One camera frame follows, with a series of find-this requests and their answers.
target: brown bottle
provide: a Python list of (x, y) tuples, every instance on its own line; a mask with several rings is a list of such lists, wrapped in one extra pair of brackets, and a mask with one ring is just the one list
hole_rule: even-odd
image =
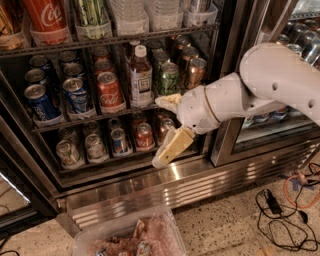
[(130, 62), (130, 72), (133, 106), (149, 105), (152, 102), (152, 65), (147, 59), (145, 46), (136, 46), (135, 55)]

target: bottle label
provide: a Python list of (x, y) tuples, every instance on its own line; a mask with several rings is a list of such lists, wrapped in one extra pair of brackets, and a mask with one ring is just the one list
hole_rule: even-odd
[(142, 73), (131, 72), (131, 93), (133, 101), (147, 101), (152, 98), (152, 70)]

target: terrazzo floor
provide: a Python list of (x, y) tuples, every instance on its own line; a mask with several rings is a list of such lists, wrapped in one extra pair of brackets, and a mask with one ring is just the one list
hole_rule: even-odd
[[(312, 159), (320, 163), (320, 154)], [(257, 222), (259, 208), (255, 202), (256, 195), (263, 189), (269, 189), (281, 205), (291, 206), (283, 193), (284, 179), (276, 177), (266, 183), (255, 184), (246, 189), (212, 197), (187, 206), (173, 209), (177, 226), (189, 256), (291, 256), (291, 255), (320, 255), (320, 248), (315, 252), (289, 252), (270, 243), (258, 230)], [(320, 185), (312, 189), (304, 189), (299, 203), (306, 204), (319, 193)], [(292, 183), (288, 184), (288, 191), (294, 198), (297, 191)], [(303, 209), (308, 215), (308, 223), (320, 241), (320, 203), (308, 209)], [(310, 235), (298, 214), (290, 220), (301, 226)], [(268, 222), (262, 219), (261, 225), (267, 230)], [(287, 233), (280, 225), (273, 227), (274, 238), (279, 243), (289, 243)], [(290, 227), (295, 240), (301, 241), (301, 231)], [(51, 220), (25, 232), (11, 237), (3, 251), (16, 250), (21, 256), (71, 256), (73, 239), (56, 222)]]

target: silver can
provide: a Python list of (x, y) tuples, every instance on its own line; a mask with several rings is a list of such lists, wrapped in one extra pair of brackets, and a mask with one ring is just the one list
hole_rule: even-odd
[(81, 159), (76, 144), (71, 140), (60, 141), (56, 146), (56, 152), (64, 166), (74, 165)]
[(90, 134), (85, 139), (88, 160), (104, 159), (107, 155), (106, 147), (98, 134)]

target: white robotic arm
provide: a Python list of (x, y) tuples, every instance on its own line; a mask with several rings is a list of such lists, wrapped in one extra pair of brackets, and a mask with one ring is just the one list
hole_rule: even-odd
[[(320, 72), (295, 52), (274, 43), (251, 48), (242, 58), (240, 76), (232, 73), (198, 86), (178, 100), (172, 98), (161, 97), (156, 103), (175, 112), (182, 128), (168, 135), (154, 158), (155, 167), (166, 166), (187, 148), (193, 133), (212, 131), (233, 117), (268, 113), (289, 105), (320, 125)], [(189, 137), (182, 138), (181, 130)], [(180, 151), (170, 150), (177, 144), (181, 145)]]

